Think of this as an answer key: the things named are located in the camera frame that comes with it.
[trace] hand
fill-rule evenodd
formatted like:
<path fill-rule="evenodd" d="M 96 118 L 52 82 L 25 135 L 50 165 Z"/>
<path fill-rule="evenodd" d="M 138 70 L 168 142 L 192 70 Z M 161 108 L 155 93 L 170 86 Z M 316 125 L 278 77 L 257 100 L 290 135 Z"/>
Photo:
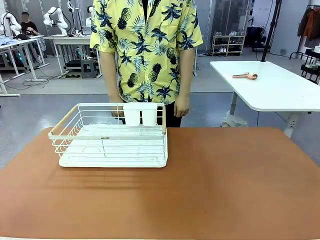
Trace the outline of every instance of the hand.
<path fill-rule="evenodd" d="M 110 97 L 110 103 L 123 103 L 124 101 L 121 99 L 120 96 L 116 96 L 116 97 Z M 111 116 L 115 117 L 115 118 L 124 118 L 125 114 L 122 111 L 124 108 L 122 106 L 118 106 L 118 108 L 116 106 L 111 107 L 112 111 L 111 112 Z"/>
<path fill-rule="evenodd" d="M 174 116 L 182 118 L 189 113 L 189 96 L 178 95 L 174 103 Z"/>

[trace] pineapple print shirt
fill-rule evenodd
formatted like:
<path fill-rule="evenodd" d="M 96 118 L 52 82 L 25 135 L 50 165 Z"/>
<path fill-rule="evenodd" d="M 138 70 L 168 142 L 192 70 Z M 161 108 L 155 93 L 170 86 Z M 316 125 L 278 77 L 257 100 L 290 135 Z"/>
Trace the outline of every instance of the pineapple print shirt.
<path fill-rule="evenodd" d="M 90 45 L 115 53 L 126 102 L 171 104 L 180 90 L 179 51 L 203 43 L 195 0 L 94 0 Z"/>

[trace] brown table top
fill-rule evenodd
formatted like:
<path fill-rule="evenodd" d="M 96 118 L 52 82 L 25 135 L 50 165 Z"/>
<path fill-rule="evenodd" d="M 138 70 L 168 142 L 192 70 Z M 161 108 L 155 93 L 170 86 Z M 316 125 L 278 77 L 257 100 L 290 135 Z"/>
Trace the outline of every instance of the brown table top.
<path fill-rule="evenodd" d="M 169 128 L 159 169 L 60 167 L 48 131 L 0 171 L 0 236 L 320 237 L 320 169 L 280 130 Z"/>

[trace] clothing rack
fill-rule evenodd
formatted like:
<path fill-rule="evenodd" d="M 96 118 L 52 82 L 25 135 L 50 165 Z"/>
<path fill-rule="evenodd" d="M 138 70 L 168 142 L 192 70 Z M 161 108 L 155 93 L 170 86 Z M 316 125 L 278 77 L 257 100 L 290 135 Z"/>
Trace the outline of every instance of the clothing rack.
<path fill-rule="evenodd" d="M 320 8 L 320 5 L 309 4 L 309 5 L 306 6 L 305 9 L 307 10 L 308 8 L 314 8 L 314 7 Z M 291 60 L 293 54 L 301 55 L 300 59 L 302 60 L 302 57 L 303 57 L 305 54 L 304 54 L 303 52 L 299 51 L 299 48 L 300 48 L 300 45 L 301 45 L 301 43 L 302 43 L 303 37 L 304 37 L 304 36 L 300 36 L 300 41 L 299 41 L 298 49 L 297 49 L 296 52 L 293 52 L 293 53 L 290 54 L 289 60 Z"/>

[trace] white wire dish rack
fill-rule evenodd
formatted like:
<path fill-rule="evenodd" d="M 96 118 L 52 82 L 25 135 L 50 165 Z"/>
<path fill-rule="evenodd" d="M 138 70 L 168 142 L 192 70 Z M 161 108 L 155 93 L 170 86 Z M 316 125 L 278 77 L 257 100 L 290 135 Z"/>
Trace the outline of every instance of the white wire dish rack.
<path fill-rule="evenodd" d="M 162 168 L 168 159 L 166 108 L 158 104 L 162 125 L 127 126 L 125 103 L 79 103 L 49 132 L 62 167 Z"/>

